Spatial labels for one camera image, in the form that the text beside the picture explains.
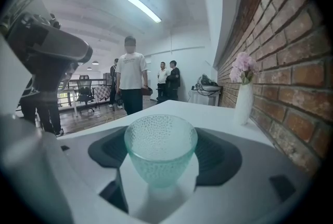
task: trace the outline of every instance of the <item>black chair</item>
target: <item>black chair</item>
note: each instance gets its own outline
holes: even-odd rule
[[[88,80],[89,75],[80,75],[80,80]],[[92,81],[78,81],[78,88],[79,88],[79,97],[77,99],[78,102],[84,102],[85,106],[79,107],[80,114],[85,109],[92,110],[94,109],[88,106],[88,102],[94,99],[94,96],[91,92]]]

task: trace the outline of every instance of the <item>ceiling light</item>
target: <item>ceiling light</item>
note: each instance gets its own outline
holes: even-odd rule
[[[161,22],[161,19],[158,18],[156,14],[154,14],[145,4],[143,4],[139,0],[129,0],[130,3],[133,3],[136,7],[142,10],[146,15],[152,18],[155,22]]]

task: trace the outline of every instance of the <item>man in white shirt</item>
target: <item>man in white shirt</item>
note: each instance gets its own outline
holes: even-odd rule
[[[136,40],[132,36],[125,38],[126,54],[117,64],[117,94],[121,93],[127,115],[143,109],[142,77],[144,88],[148,89],[147,63],[145,57],[135,52]]]
[[[161,62],[161,69],[157,74],[158,84],[157,84],[157,92],[158,97],[162,97],[165,95],[165,80],[170,75],[170,72],[165,68],[165,62]]]

